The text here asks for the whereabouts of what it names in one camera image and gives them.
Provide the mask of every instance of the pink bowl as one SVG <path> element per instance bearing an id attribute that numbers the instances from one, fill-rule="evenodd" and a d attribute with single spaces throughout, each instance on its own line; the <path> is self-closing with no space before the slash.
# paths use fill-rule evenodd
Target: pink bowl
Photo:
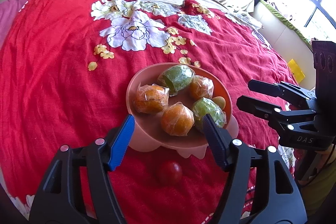
<path id="1" fill-rule="evenodd" d="M 204 134 L 193 127 L 187 136 L 170 136 L 161 128 L 160 118 L 162 112 L 155 115 L 139 113 L 135 110 L 133 105 L 139 84 L 141 84 L 141 86 L 157 84 L 157 77 L 160 73 L 175 65 L 177 64 L 160 63 L 151 65 L 137 72 L 131 79 L 126 91 L 126 105 L 128 112 L 135 118 L 135 130 L 129 146 L 141 152 L 153 151 L 159 146 L 163 146 L 177 150 L 182 157 L 187 158 L 190 155 L 195 155 L 197 158 L 202 159 L 208 146 Z M 192 68 L 197 75 L 207 77 L 213 81 L 214 97 L 222 96 L 226 100 L 224 111 L 226 112 L 227 124 L 224 128 L 227 128 L 233 138 L 236 138 L 238 135 L 238 124 L 236 119 L 232 116 L 232 102 L 226 88 L 218 78 L 211 73 L 191 65 L 189 67 Z M 179 92 L 178 95 L 169 97 L 169 105 L 175 104 L 176 102 L 182 102 L 186 107 L 191 109 L 195 100 L 189 95 L 189 90 L 185 89 Z"/>

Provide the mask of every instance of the cherry tomato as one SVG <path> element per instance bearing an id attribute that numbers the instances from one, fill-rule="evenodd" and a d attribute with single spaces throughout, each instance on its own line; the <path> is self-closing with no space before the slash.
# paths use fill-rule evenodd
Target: cherry tomato
<path id="1" fill-rule="evenodd" d="M 157 178 L 163 185 L 174 185 L 182 178 L 182 168 L 175 161 L 166 161 L 158 167 Z"/>

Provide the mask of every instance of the red bedspread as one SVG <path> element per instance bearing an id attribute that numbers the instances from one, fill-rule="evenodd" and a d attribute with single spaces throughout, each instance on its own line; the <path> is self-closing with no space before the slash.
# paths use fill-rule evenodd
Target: red bedspread
<path id="1" fill-rule="evenodd" d="M 235 102 L 244 94 L 283 106 L 281 99 L 249 91 L 247 83 L 295 82 L 275 51 L 222 11 L 194 0 L 183 7 L 29 0 L 0 52 L 0 164 L 9 193 L 24 202 L 61 145 L 86 146 L 119 125 L 127 114 L 126 88 L 137 71 L 179 61 L 199 61 L 224 83 L 240 139 L 257 148 L 278 145 L 266 121 L 240 112 Z M 165 160 L 182 166 L 182 180 L 174 187 L 162 187 L 154 175 Z M 128 223 L 201 224 L 214 212 L 226 174 L 209 149 L 199 160 L 165 148 L 148 153 L 128 148 L 110 177 Z M 252 171 L 249 187 L 254 181 Z"/>

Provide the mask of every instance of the screw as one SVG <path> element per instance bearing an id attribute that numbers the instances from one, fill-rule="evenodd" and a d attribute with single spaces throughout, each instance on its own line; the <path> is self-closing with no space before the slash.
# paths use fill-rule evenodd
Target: screw
<path id="1" fill-rule="evenodd" d="M 277 149 L 274 146 L 269 146 L 267 149 L 271 153 L 275 153 L 277 151 Z"/>
<path id="2" fill-rule="evenodd" d="M 242 142 L 241 140 L 239 140 L 239 139 L 234 139 L 234 140 L 232 140 L 232 143 L 233 143 L 234 145 L 236 145 L 236 146 L 240 146 L 240 145 L 243 144 L 243 142 Z"/>
<path id="3" fill-rule="evenodd" d="M 69 146 L 68 145 L 62 145 L 61 146 L 61 148 L 60 148 L 60 150 L 62 151 L 62 152 L 65 152 L 65 151 L 67 151 L 69 149 Z"/>
<path id="4" fill-rule="evenodd" d="M 102 145 L 105 143 L 105 140 L 103 138 L 99 138 L 95 140 L 95 144 L 96 145 Z"/>

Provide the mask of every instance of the plastic-wrapped orange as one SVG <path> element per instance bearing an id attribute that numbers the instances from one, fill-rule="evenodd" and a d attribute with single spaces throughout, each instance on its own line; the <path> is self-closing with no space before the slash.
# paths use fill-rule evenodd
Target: plastic-wrapped orange
<path id="1" fill-rule="evenodd" d="M 181 102 L 167 107 L 161 117 L 162 129 L 172 136 L 187 136 L 193 125 L 193 112 Z"/>
<path id="2" fill-rule="evenodd" d="M 169 88 L 159 85 L 139 86 L 134 107 L 137 112 L 154 114 L 163 111 L 168 106 Z"/>
<path id="3" fill-rule="evenodd" d="M 214 86 L 212 80 L 200 75 L 194 75 L 189 86 L 190 95 L 195 100 L 201 98 L 211 99 L 213 89 Z"/>

